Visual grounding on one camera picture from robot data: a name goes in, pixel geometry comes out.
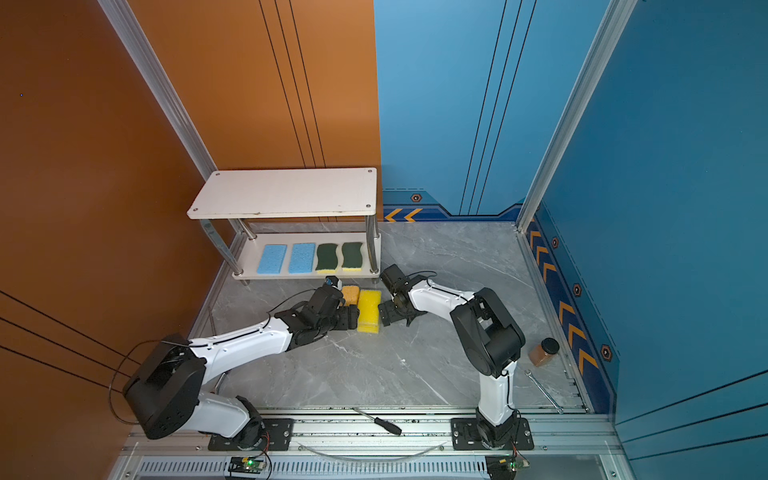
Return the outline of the green yellow scouring sponge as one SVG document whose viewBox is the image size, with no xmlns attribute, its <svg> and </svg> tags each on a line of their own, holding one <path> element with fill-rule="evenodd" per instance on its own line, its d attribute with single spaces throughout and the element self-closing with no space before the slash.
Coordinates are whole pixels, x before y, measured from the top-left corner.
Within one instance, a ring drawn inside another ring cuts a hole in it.
<svg viewBox="0 0 768 480">
<path fill-rule="evenodd" d="M 345 242 L 342 244 L 342 270 L 359 272 L 363 267 L 362 242 Z"/>
<path fill-rule="evenodd" d="M 315 271 L 319 274 L 334 275 L 339 268 L 336 243 L 322 243 L 317 246 Z"/>
</svg>

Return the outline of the orange yellow sponge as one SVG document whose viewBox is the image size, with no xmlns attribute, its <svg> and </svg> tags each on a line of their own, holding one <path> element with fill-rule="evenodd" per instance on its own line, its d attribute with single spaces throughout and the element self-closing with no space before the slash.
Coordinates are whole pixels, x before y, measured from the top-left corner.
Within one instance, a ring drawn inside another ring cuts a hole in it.
<svg viewBox="0 0 768 480">
<path fill-rule="evenodd" d="M 357 305 L 360 297 L 360 287 L 357 285 L 345 285 L 341 289 L 346 305 Z"/>
</svg>

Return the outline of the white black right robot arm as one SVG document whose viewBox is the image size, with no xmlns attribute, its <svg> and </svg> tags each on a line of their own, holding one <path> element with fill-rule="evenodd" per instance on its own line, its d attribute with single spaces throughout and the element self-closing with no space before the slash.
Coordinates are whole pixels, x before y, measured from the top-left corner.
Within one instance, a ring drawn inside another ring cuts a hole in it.
<svg viewBox="0 0 768 480">
<path fill-rule="evenodd" d="M 391 295 L 379 306 L 384 325 L 400 320 L 410 325 L 426 314 L 453 325 L 467 359 L 479 372 L 480 439 L 490 449 L 511 443 L 521 420 L 513 401 L 514 372 L 526 338 L 495 291 L 456 290 L 422 274 L 405 274 L 396 265 L 383 270 L 380 278 Z"/>
</svg>

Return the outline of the blue sponge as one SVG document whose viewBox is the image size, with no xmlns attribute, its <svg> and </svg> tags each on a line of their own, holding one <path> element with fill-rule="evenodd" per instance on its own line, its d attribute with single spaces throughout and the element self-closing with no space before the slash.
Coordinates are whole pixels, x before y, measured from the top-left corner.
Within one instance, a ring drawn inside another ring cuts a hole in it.
<svg viewBox="0 0 768 480">
<path fill-rule="evenodd" d="M 313 272 L 315 243 L 296 243 L 292 245 L 288 272 L 291 275 L 303 275 Z"/>
<path fill-rule="evenodd" d="M 257 267 L 258 275 L 279 275 L 287 252 L 285 244 L 268 244 L 262 251 Z"/>
</svg>

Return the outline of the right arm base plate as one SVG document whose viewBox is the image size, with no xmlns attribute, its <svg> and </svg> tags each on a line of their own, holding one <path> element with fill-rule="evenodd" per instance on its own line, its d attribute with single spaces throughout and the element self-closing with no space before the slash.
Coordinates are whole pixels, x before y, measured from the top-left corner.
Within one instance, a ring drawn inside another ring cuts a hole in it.
<svg viewBox="0 0 768 480">
<path fill-rule="evenodd" d="M 480 417 L 453 418 L 450 427 L 452 445 L 458 451 L 535 449 L 529 422 L 519 415 L 511 416 L 499 426 Z"/>
</svg>

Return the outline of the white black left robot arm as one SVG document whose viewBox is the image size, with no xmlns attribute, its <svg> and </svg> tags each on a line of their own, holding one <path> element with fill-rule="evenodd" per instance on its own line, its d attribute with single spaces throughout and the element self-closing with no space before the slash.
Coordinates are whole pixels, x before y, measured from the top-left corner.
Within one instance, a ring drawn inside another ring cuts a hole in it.
<svg viewBox="0 0 768 480">
<path fill-rule="evenodd" d="M 310 345 L 334 330 L 354 330 L 360 311 L 348 304 L 340 282 L 329 277 L 307 300 L 277 305 L 266 320 L 228 333 L 159 340 L 125 383 L 122 396 L 145 436 L 156 440 L 196 431 L 239 450 L 266 443 L 262 415 L 245 397 L 221 396 L 209 382 L 255 360 Z"/>
</svg>

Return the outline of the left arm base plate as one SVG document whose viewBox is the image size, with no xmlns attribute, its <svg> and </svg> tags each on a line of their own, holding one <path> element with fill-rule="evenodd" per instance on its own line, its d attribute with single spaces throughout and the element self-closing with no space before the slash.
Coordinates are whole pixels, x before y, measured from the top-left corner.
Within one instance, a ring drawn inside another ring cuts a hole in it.
<svg viewBox="0 0 768 480">
<path fill-rule="evenodd" d="M 212 435 L 209 451 L 287 451 L 292 439 L 292 418 L 266 418 L 249 421 L 233 438 Z"/>
</svg>

